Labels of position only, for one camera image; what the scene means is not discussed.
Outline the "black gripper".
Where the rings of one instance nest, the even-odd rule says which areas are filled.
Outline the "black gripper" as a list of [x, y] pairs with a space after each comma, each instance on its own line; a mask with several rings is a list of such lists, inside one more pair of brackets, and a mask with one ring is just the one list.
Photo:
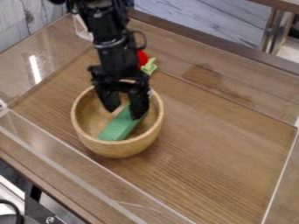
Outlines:
[[91, 65], [91, 82], [106, 110], [112, 113], [120, 106], [119, 92], [128, 93], [130, 113], [140, 119], [150, 109], [150, 78], [140, 69], [135, 43], [95, 44], [100, 63]]

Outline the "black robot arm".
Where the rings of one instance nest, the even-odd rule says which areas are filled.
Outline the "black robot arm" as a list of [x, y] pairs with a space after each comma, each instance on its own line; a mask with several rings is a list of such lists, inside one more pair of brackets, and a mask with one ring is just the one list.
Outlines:
[[150, 109], [150, 77], [139, 68], [138, 51], [146, 45], [138, 46], [136, 31], [127, 27], [127, 1], [67, 0], [67, 6], [94, 36], [100, 64], [88, 71], [98, 98], [112, 113], [122, 104], [119, 93], [127, 93], [131, 117], [140, 119]]

